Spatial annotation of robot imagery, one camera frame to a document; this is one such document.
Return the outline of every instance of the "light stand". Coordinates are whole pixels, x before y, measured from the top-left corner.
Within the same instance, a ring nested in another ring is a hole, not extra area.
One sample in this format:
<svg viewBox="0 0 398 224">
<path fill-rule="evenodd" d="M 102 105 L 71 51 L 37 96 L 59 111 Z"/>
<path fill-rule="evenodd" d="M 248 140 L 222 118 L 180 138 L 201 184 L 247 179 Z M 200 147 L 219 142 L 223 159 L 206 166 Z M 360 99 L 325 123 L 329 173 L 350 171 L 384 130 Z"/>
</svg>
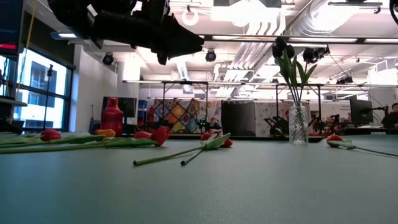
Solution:
<svg viewBox="0 0 398 224">
<path fill-rule="evenodd" d="M 47 117 L 47 104 L 49 102 L 49 88 L 50 88 L 50 78 L 52 76 L 52 70 L 53 65 L 50 65 L 50 69 L 47 71 L 47 76 L 49 80 L 47 81 L 47 91 L 45 92 L 45 109 L 44 109 L 44 121 L 43 121 L 43 130 L 45 130 L 45 120 Z"/>
</svg>

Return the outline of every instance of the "red ribbed vase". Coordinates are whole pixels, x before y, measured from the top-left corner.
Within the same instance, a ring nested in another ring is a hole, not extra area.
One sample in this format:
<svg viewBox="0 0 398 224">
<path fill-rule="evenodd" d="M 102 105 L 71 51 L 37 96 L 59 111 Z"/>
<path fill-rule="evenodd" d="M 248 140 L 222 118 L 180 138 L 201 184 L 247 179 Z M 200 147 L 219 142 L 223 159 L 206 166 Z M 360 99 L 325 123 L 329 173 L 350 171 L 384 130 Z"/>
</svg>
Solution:
<svg viewBox="0 0 398 224">
<path fill-rule="evenodd" d="M 112 129 L 116 137 L 122 136 L 123 111 L 119 109 L 117 98 L 108 99 L 108 105 L 101 114 L 101 129 Z"/>
</svg>

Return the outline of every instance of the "table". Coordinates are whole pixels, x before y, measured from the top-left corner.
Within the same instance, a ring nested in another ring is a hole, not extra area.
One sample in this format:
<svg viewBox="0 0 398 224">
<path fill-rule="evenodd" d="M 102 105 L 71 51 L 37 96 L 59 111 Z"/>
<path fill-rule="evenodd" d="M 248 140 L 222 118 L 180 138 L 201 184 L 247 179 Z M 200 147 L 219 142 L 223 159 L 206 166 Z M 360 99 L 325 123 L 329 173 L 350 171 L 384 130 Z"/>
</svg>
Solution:
<svg viewBox="0 0 398 224">
<path fill-rule="evenodd" d="M 398 152 L 394 136 L 351 138 Z M 398 160 L 325 140 L 235 141 L 185 167 L 132 166 L 197 145 L 0 155 L 0 223 L 397 223 Z"/>
</svg>

